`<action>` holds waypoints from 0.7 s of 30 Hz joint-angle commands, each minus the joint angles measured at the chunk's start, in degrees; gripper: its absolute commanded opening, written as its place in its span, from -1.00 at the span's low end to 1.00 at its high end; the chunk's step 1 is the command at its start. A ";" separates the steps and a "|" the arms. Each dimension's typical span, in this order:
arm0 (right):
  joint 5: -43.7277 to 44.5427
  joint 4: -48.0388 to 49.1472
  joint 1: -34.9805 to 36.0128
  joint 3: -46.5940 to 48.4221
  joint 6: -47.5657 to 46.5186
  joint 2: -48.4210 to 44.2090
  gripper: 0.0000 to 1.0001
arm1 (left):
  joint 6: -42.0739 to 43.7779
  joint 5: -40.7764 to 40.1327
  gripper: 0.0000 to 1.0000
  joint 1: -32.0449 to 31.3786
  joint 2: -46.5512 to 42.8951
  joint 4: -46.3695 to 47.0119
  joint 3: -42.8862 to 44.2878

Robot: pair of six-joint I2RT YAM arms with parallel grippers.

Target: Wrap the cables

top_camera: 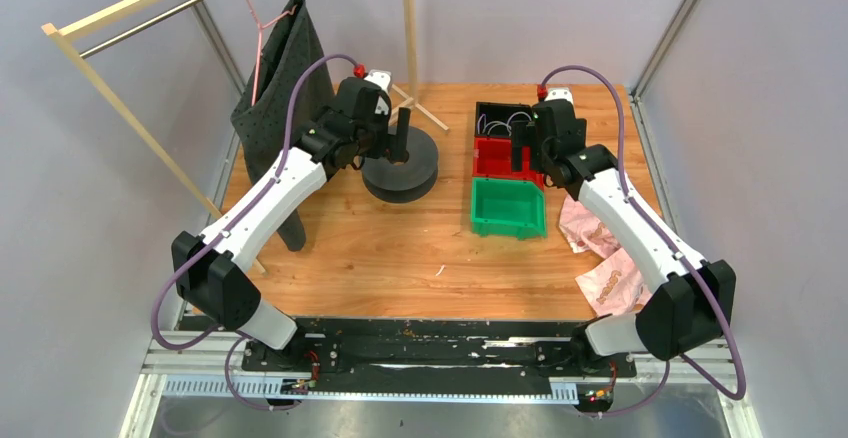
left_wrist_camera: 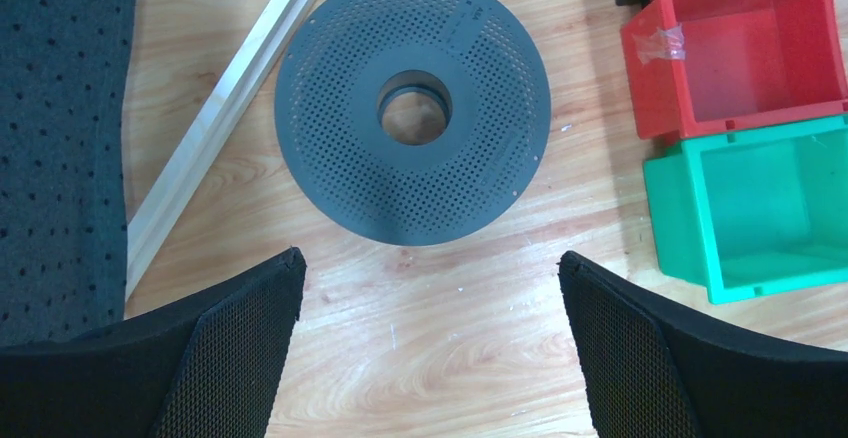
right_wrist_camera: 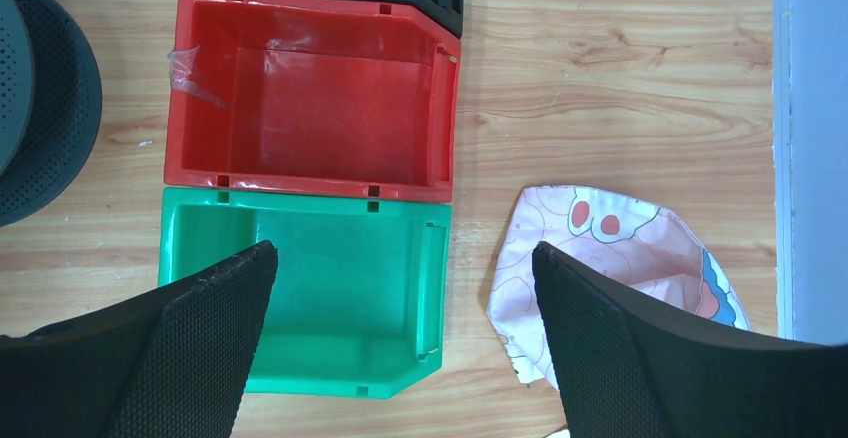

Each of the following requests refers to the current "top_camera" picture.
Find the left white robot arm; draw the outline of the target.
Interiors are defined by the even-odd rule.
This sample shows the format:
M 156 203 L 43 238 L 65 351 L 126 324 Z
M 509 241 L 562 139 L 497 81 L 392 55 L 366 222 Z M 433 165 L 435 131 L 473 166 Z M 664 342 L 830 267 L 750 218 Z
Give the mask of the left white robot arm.
M 265 243 L 310 195 L 339 170 L 368 158 L 402 158 L 405 140 L 391 132 L 391 75 L 372 70 L 342 81 L 336 95 L 300 127 L 237 204 L 199 235 L 181 233 L 172 244 L 178 295 L 228 331 L 268 346 L 283 370 L 305 360 L 297 324 L 263 299 L 247 272 Z

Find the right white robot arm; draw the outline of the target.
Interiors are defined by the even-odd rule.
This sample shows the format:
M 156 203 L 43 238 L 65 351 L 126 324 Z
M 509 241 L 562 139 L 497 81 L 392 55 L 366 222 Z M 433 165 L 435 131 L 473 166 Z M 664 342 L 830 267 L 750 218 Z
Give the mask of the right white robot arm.
M 592 212 L 618 240 L 651 295 L 638 312 L 602 316 L 580 325 L 573 365 L 596 374 L 611 355 L 649 353 L 669 360 L 723 334 L 732 312 L 736 275 L 724 260 L 710 262 L 684 243 L 620 172 L 605 146 L 586 143 L 587 122 L 565 99 L 532 106 L 513 126 L 512 166 L 530 151 L 531 168 Z

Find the black cable spool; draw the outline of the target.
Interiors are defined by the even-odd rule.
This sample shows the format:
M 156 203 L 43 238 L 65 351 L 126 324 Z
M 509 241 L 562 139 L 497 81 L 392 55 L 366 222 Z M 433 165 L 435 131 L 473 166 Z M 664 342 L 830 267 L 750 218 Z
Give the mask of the black cable spool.
M 407 137 L 407 160 L 367 158 L 361 169 L 366 189 L 388 203 L 410 203 L 425 196 L 435 185 L 439 171 L 439 150 L 425 131 L 411 127 Z

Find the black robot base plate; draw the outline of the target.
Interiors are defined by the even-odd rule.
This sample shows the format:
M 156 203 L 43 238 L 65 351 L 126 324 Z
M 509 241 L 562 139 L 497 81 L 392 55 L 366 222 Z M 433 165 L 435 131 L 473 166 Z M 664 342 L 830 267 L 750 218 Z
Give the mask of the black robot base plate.
M 572 321 L 299 317 L 285 349 L 249 342 L 240 371 L 315 373 L 324 392 L 543 395 L 555 379 L 608 385 L 633 378 L 623 354 L 582 367 Z

